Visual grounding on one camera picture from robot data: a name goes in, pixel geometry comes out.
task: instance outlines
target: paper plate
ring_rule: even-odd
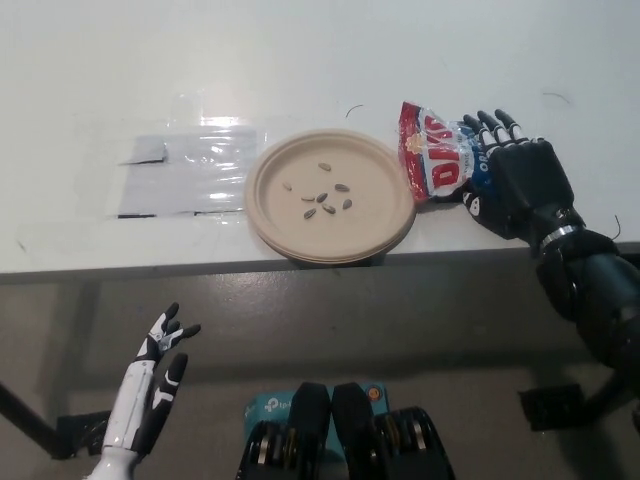
[[[336,191],[336,184],[350,191]],[[335,214],[301,199],[321,193],[328,194],[323,203],[333,206]],[[344,210],[347,199],[353,205]],[[270,148],[249,174],[245,203],[267,244],[314,263],[349,263],[380,253],[404,237],[415,217],[397,155],[347,130],[312,131]],[[316,213],[305,219],[312,208]]]

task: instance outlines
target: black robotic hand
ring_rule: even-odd
[[[495,191],[470,187],[464,204],[481,225],[503,238],[521,238],[534,253],[567,229],[584,226],[573,208],[573,191],[553,147],[530,140],[509,115],[496,110],[503,124],[483,111],[464,116],[488,158]]]

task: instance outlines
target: table leg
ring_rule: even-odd
[[[53,458],[65,459],[75,453],[70,439],[59,435],[2,383],[0,383],[0,414]]]

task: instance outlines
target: red snack bag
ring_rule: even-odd
[[[458,123],[446,123],[432,110],[404,102],[399,127],[398,156],[416,204],[451,195],[473,174],[472,146]]]

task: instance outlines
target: white robotic hand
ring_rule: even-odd
[[[133,469],[151,453],[171,411],[187,368],[184,353],[175,356],[153,391],[153,372],[164,354],[183,338],[193,337],[200,325],[182,328],[173,303],[153,325],[120,385],[109,417],[100,462],[89,480],[131,480]]]

